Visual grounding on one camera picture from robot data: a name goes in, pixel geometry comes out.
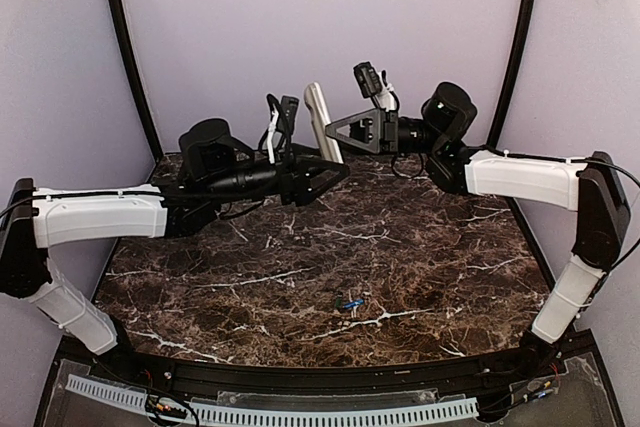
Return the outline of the white remote control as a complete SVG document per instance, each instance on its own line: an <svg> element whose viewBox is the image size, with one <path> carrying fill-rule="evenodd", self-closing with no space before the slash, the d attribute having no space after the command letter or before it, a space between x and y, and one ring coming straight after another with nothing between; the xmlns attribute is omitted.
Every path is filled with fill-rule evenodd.
<svg viewBox="0 0 640 427"><path fill-rule="evenodd" d="M325 132L325 128L331 123L331 120L320 84L317 82L308 84L304 89L303 98L310 113L311 126L321 157L324 160L342 164L343 157L339 144L336 140L328 137Z"/></svg>

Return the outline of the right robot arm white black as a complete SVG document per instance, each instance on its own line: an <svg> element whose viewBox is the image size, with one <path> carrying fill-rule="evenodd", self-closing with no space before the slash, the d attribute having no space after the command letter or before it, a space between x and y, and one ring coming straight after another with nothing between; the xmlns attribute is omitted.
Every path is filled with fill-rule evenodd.
<svg viewBox="0 0 640 427"><path fill-rule="evenodd" d="M577 213L568 263L530 327L547 344L559 341L624 258L631 212L611 157L596 151L551 158L467 146L463 137L477 109L451 82L436 87L419 118L401 116L396 94L381 82L362 82L361 93L373 108L328 124L328 137L371 154L423 154L427 175L447 193L518 198Z"/></svg>

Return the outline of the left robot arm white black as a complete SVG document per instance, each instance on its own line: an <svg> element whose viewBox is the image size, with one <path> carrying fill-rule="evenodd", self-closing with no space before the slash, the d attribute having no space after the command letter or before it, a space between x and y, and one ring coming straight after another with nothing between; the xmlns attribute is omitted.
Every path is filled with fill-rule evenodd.
<svg viewBox="0 0 640 427"><path fill-rule="evenodd" d="M220 218L225 204L262 202L306 206L349 174L341 161L294 146L258 159L234 138L226 120L194 125L179 139L182 164L169 181L122 189L61 191L22 178L1 213L1 291L35 305L58 327L103 356L127 345L116 320L99 310L54 265L49 249L75 241L194 235Z"/></svg>

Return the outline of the blue AAA battery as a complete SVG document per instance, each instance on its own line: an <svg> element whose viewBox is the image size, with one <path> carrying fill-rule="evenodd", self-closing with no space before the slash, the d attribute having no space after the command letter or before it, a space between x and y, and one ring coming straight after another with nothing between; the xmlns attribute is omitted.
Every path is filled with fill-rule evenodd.
<svg viewBox="0 0 640 427"><path fill-rule="evenodd" d="M342 306L342 308L348 310L348 309L352 309L352 308L358 307L358 306L362 305L363 303L364 303L363 299L357 299L357 300L354 300L354 301L351 301L351 302L348 302L348 303L344 304Z"/></svg>

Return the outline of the black right frame post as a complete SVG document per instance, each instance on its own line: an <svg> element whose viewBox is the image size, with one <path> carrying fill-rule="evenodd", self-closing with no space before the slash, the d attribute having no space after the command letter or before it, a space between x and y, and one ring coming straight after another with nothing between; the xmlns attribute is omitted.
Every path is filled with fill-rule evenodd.
<svg viewBox="0 0 640 427"><path fill-rule="evenodd" d="M486 143L497 147L509 113L524 56L535 0L520 0L511 49Z"/></svg>

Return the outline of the black frame post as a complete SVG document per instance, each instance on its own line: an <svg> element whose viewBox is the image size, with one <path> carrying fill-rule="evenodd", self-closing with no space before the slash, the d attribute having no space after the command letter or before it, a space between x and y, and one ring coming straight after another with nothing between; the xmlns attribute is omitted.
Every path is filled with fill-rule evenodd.
<svg viewBox="0 0 640 427"><path fill-rule="evenodd" d="M124 67L136 114L152 158L155 163L158 163L163 158L164 151L144 91L132 38L128 28L124 2L123 0L107 1L121 62Z"/></svg>
<svg viewBox="0 0 640 427"><path fill-rule="evenodd" d="M509 113L524 56L535 0L520 0L511 49L486 143L497 147Z"/></svg>

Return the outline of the black front rail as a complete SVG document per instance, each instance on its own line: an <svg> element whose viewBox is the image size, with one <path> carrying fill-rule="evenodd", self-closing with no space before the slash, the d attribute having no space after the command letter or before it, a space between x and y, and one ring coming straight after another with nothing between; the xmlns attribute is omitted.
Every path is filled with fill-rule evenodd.
<svg viewBox="0 0 640 427"><path fill-rule="evenodd" d="M509 385L552 372L551 358L509 349L454 360L382 367L284 368L196 362L115 350L96 363L113 376L176 394L213 397L222 391L348 395L435 389L441 394L492 396Z"/></svg>

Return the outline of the black left frame post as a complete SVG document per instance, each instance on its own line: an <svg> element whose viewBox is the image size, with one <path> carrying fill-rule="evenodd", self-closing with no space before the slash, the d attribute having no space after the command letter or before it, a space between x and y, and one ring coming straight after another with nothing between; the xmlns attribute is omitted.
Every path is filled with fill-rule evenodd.
<svg viewBox="0 0 640 427"><path fill-rule="evenodd" d="M163 158L164 151L144 91L132 38L128 28L124 2L123 0L107 1L121 62L124 67L136 114L152 158L155 163L158 163Z"/></svg>

